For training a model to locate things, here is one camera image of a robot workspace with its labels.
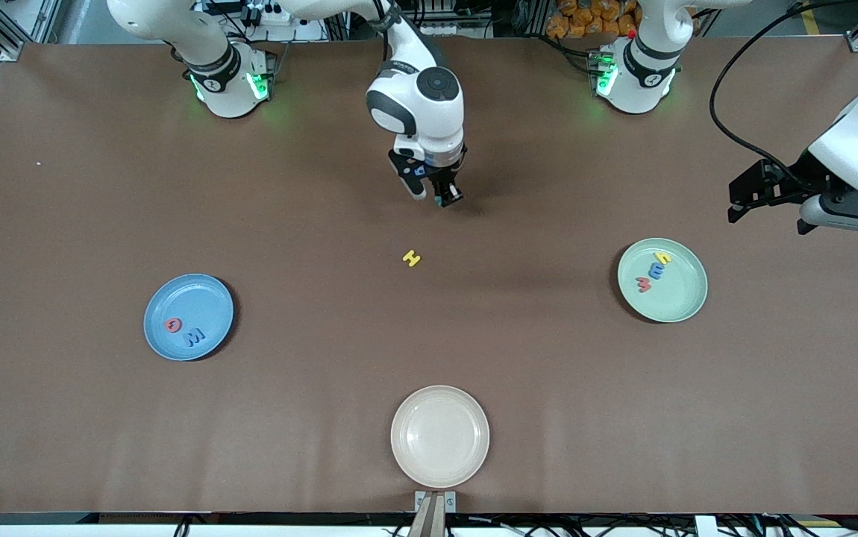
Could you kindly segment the orange snack bags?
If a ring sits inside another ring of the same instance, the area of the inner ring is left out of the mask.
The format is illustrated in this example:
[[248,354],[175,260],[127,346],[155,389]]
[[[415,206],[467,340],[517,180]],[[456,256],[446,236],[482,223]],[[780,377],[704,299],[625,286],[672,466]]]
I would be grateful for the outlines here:
[[633,37],[642,15],[637,0],[553,0],[545,35],[552,40],[590,34]]

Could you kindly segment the blue plate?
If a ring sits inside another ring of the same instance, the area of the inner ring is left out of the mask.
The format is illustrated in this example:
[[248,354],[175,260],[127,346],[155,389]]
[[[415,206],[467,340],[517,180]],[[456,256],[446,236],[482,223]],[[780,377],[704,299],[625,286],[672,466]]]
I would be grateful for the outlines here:
[[[179,333],[167,333],[163,323],[177,317],[183,322]],[[204,273],[187,273],[163,284],[153,293],[143,316],[143,333],[150,349],[175,362],[193,362],[218,351],[234,328],[236,306],[229,288]],[[203,330],[207,337],[190,348],[183,334]]]

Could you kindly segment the green plate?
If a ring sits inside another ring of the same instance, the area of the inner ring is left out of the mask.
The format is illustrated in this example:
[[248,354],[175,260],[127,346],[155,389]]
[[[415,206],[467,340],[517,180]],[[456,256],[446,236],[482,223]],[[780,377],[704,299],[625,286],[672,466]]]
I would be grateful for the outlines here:
[[[655,252],[664,251],[672,261],[660,280],[648,277]],[[639,293],[635,278],[647,277],[653,289]],[[705,266],[692,249],[666,238],[647,238],[627,247],[616,269],[618,289],[627,305],[644,318],[658,323],[678,323],[692,318],[707,301],[709,282]]]

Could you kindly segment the beige plate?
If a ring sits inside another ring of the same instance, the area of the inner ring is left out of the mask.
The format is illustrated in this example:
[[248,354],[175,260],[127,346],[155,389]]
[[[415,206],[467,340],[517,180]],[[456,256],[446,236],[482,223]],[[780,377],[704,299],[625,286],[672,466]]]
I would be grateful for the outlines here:
[[490,442],[486,411],[477,398],[457,387],[416,390],[392,417],[396,465],[427,489],[453,489],[472,479],[486,462]]

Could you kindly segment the white power strip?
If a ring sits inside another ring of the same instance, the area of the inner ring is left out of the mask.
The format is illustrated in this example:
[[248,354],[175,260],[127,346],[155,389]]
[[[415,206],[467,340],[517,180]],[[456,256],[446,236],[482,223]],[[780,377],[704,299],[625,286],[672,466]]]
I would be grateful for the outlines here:
[[259,26],[289,27],[293,23],[292,14],[273,2],[244,4],[241,10],[241,20],[245,26],[251,28]]

